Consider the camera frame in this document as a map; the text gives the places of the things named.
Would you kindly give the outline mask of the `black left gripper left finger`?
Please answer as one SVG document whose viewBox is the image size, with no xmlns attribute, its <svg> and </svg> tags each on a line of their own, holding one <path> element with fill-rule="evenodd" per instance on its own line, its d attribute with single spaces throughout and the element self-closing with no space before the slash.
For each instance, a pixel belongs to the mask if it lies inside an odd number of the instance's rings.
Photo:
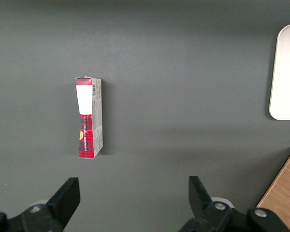
<svg viewBox="0 0 290 232">
<path fill-rule="evenodd" d="M 10 219 L 0 212 L 0 232 L 62 232 L 79 204 L 79 178 L 70 177 L 46 203 L 36 203 Z"/>
</svg>

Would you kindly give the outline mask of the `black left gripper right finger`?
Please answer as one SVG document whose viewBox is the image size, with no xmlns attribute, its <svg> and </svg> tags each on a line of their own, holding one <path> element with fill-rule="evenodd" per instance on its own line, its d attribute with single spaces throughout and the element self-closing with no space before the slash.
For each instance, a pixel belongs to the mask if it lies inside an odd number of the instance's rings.
<svg viewBox="0 0 290 232">
<path fill-rule="evenodd" d="M 273 211 L 250 208 L 240 213 L 223 201 L 209 196 L 198 176 L 188 180 L 188 199 L 194 218 L 188 220 L 181 232 L 289 232 L 290 229 Z"/>
</svg>

